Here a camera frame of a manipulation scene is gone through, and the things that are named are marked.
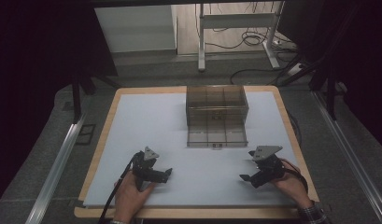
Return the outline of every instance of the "aluminum rail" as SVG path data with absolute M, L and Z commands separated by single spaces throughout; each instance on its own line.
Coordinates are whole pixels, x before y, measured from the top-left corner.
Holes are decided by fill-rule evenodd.
M 318 108 L 325 121 L 327 122 L 338 146 L 344 154 L 348 165 L 353 171 L 354 176 L 356 176 L 357 180 L 359 181 L 359 184 L 367 196 L 371 206 L 375 210 L 380 223 L 382 223 L 382 195 L 377 189 L 374 181 L 366 173 L 359 158 L 354 153 L 353 147 L 350 145 L 345 135 L 343 134 L 339 124 L 335 120 L 332 120 L 331 116 L 328 114 L 327 110 L 325 109 L 325 101 L 322 96 L 314 91 L 312 91 L 312 95 L 315 98 L 318 104 Z
M 63 141 L 59 154 L 57 155 L 56 160 L 51 166 L 48 177 L 46 178 L 45 183 L 41 191 L 39 192 L 38 197 L 36 198 L 34 207 L 31 210 L 27 221 L 25 222 L 26 224 L 37 224 L 42 221 L 42 218 L 45 215 L 45 212 L 50 203 L 51 196 L 56 190 L 57 184 L 63 173 L 68 157 L 71 154 L 72 148 L 77 140 L 80 128 L 82 127 L 83 121 L 86 118 L 91 99 L 91 96 L 85 96 L 82 103 L 83 113 L 81 114 L 78 123 L 72 124 L 69 128 L 68 134 Z

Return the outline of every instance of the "black cable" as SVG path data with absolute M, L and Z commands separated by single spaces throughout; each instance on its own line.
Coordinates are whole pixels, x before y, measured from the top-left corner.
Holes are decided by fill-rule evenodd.
M 196 32 L 197 32 L 197 35 L 200 37 L 200 33 L 199 33 L 199 27 L 197 25 L 197 10 L 196 10 L 196 4 L 194 5 L 194 18 L 195 18 L 195 25 L 196 25 Z M 225 31 L 227 30 L 228 28 L 224 28 L 222 30 L 214 30 L 215 32 L 221 32 L 221 31 Z M 266 34 L 265 35 L 261 35 L 259 34 L 258 32 L 252 32 L 252 31 L 249 31 L 248 30 L 249 28 L 247 28 L 247 30 L 242 34 L 242 40 L 239 44 L 235 45 L 235 46 L 232 46 L 232 47 L 225 47 L 225 46 L 221 46 L 221 45 L 218 45 L 218 44 L 214 44 L 214 43 L 207 43 L 205 42 L 205 45 L 211 45 L 211 46 L 215 46 L 215 47 L 218 47 L 218 48 L 222 48 L 222 49 L 235 49 L 235 48 L 238 48 L 240 45 L 242 45 L 243 43 L 245 43 L 246 45 L 248 46 L 256 46 L 256 45 L 260 45 L 267 37 L 267 34 L 269 32 L 269 29 L 266 30 Z M 248 41 L 248 39 L 256 39 L 257 40 L 257 43 L 251 43 Z
M 135 153 L 132 157 L 132 159 L 130 160 L 129 164 L 127 164 L 126 168 L 124 169 L 123 173 L 121 174 L 117 184 L 115 185 L 115 188 L 112 190 L 111 194 L 109 195 L 108 197 L 108 200 L 106 201 L 106 205 L 104 206 L 104 209 L 103 209 L 103 212 L 100 216 L 100 219 L 98 220 L 98 223 L 99 224 L 103 224 L 104 223 L 104 220 L 106 218 L 106 210 L 108 210 L 108 207 L 109 205 L 111 204 L 111 201 L 112 199 L 115 197 L 115 194 L 116 192 L 118 191 L 118 188 L 121 184 L 121 181 L 123 181 L 123 178 L 127 175 L 127 173 L 129 172 L 130 170 L 130 166 L 132 165 L 133 163 L 133 160 L 134 158 L 138 155 L 138 153 Z
M 288 109 L 287 110 L 287 114 L 289 115 L 290 117 L 290 122 L 291 122 L 291 125 L 292 125 L 292 128 L 295 129 L 295 135 L 296 135 L 296 138 L 298 140 L 298 143 L 299 145 L 302 144 L 302 134 L 301 134 L 301 129 L 299 128 L 299 123 L 298 123 L 298 119 L 295 118 L 290 112 Z
M 272 70 L 264 70 L 264 69 L 256 69 L 256 68 L 249 68 L 249 69 L 243 69 L 243 70 L 239 70 L 235 73 L 233 73 L 230 77 L 230 81 L 231 81 L 231 84 L 234 85 L 233 83 L 233 78 L 238 75 L 239 73 L 242 73 L 242 72 L 278 72 L 278 71 L 281 71 L 281 70 L 284 70 L 285 68 L 280 68 L 280 69 L 272 69 Z
M 281 52 L 278 52 L 278 53 L 276 54 L 276 57 L 277 57 L 281 62 L 289 63 L 291 60 L 284 60 L 283 58 L 280 57 L 280 54 L 281 54 L 281 53 L 289 53 L 289 52 L 293 53 L 292 51 L 281 51 Z
M 281 69 L 281 72 L 277 75 L 277 77 L 275 79 L 273 79 L 272 81 L 270 81 L 269 83 L 267 83 L 266 85 L 269 86 L 269 85 L 273 85 L 273 86 L 277 86 L 277 82 L 278 80 L 283 77 L 284 75 L 286 75 L 288 73 L 288 71 L 295 65 L 297 64 L 300 60 L 302 59 L 302 56 L 301 54 L 297 53 L 295 57 L 293 57 L 293 59 L 287 64 L 287 66 L 284 68 L 284 69 Z
M 286 164 L 288 164 L 290 167 L 292 167 L 293 170 L 294 170 L 296 173 L 298 173 L 298 174 L 301 173 L 301 172 L 299 172 L 299 171 L 296 169 L 296 167 L 295 167 L 294 165 L 292 165 L 290 162 L 288 162 L 288 161 L 286 161 L 286 160 L 281 160 L 281 161 L 284 161 Z

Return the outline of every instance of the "wooden table border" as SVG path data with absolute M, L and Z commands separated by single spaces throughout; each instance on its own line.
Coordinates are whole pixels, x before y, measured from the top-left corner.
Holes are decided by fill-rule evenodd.
M 308 172 L 304 156 L 299 147 L 295 133 L 290 124 L 290 119 L 281 99 L 277 87 L 274 86 L 245 86 L 245 91 L 271 91 L 275 96 L 278 110 L 283 119 L 284 126 L 290 139 L 290 143 L 298 161 L 302 175 L 309 185 L 310 199 L 318 202 L 318 195 L 314 187 L 311 176 Z M 123 94 L 159 94 L 159 93 L 186 93 L 186 87 L 152 87 L 152 88 L 123 88 L 117 90 L 112 105 L 106 117 L 106 123 L 101 132 L 96 150 L 94 152 L 89 171 L 83 183 L 82 190 L 78 199 L 84 201 L 98 164 L 103 154 L 109 130 L 118 108 L 120 97 Z M 100 217 L 102 208 L 83 208 L 76 207 L 74 214 L 76 217 Z M 108 209 L 106 217 L 113 217 L 115 209 Z M 221 207 L 186 207 L 186 208 L 142 208 L 136 215 L 138 218 L 297 218 L 298 214 L 294 207 L 242 207 L 242 208 L 221 208 Z

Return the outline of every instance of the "gray floor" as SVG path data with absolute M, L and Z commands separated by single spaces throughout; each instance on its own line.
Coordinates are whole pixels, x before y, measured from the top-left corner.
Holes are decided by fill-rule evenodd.
M 209 56 L 204 73 L 198 73 L 195 57 L 158 55 L 128 58 L 116 55 L 115 59 L 120 75 L 112 79 L 126 87 L 230 84 L 229 77 L 238 70 L 270 69 L 263 53 Z M 233 82 L 242 85 L 265 85 L 273 80 L 276 74 L 277 72 L 245 72 L 236 76 Z M 288 87 L 280 88 L 280 93 L 286 108 L 298 120 L 302 134 L 301 149 L 321 204 L 332 223 L 380 223 L 307 88 L 309 78 L 304 77 Z M 89 113 L 84 122 L 84 125 L 95 125 L 94 135 L 89 144 L 86 143 L 88 139 L 78 138 L 78 144 L 72 150 L 42 223 L 96 223 L 97 221 L 95 218 L 74 216 L 74 208 L 81 206 L 78 195 L 115 94 L 115 90 L 106 83 L 97 79 L 94 79 L 94 83 L 97 91 L 92 97 Z M 24 223 L 28 218 L 71 125 L 73 118 L 71 102 L 70 87 L 57 92 L 50 120 L 0 201 L 0 223 Z M 361 163 L 382 194 L 382 146 L 348 110 L 342 96 L 336 97 L 336 116 Z M 256 221 L 214 221 L 214 223 L 220 222 Z M 149 220 L 146 223 L 173 223 L 173 221 Z

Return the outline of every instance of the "sleeve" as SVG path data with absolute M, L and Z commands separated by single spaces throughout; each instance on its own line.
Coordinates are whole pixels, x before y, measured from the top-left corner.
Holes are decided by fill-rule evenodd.
M 312 207 L 298 209 L 299 217 L 302 224 L 329 224 L 329 219 L 324 214 L 324 211 L 318 208 L 315 204 Z

